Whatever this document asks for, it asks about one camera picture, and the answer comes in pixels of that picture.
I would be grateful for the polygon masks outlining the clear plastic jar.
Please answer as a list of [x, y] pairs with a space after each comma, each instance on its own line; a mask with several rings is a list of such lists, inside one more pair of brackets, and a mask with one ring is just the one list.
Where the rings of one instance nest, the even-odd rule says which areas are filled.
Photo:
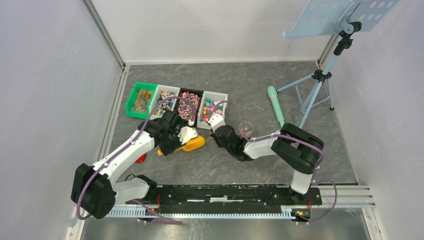
[[242, 121], [239, 124], [239, 136], [242, 138], [251, 138], [253, 136], [254, 127], [249, 121]]

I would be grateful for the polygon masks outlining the orange plastic scoop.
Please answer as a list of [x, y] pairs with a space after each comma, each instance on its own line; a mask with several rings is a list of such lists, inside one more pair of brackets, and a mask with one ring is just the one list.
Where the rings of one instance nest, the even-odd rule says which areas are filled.
[[[198, 149], [198, 148], [200, 148], [204, 145], [205, 145], [205, 139], [202, 136], [199, 135], [197, 138], [190, 140], [188, 143], [183, 145], [181, 148], [178, 148], [174, 152], [180, 151], [180, 150], [185, 151], [185, 152], [190, 152], [190, 151]], [[155, 147], [158, 147], [157, 154], [159, 156], [163, 156], [163, 154], [162, 154], [162, 152], [159, 148], [159, 141], [158, 140], [155, 140]]]

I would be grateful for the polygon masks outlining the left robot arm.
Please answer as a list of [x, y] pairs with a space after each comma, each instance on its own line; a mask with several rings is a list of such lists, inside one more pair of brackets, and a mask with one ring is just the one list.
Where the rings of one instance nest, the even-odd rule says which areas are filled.
[[119, 177], [142, 155], [159, 148], [172, 154], [198, 137], [197, 130], [177, 113], [167, 110], [160, 118], [143, 121], [122, 145], [103, 159], [77, 167], [70, 199], [88, 216], [105, 217], [115, 205], [132, 200], [153, 203], [157, 190], [141, 177], [119, 182]]

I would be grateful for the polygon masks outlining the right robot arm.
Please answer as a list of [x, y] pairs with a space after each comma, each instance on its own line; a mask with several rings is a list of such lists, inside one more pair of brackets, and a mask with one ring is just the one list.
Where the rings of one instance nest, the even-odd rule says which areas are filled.
[[293, 168], [289, 199], [302, 204], [309, 198], [315, 169], [324, 157], [325, 144], [320, 138], [291, 123], [285, 123], [279, 131], [263, 137], [244, 139], [227, 124], [213, 126], [210, 135], [219, 148], [224, 148], [241, 162], [279, 156]]

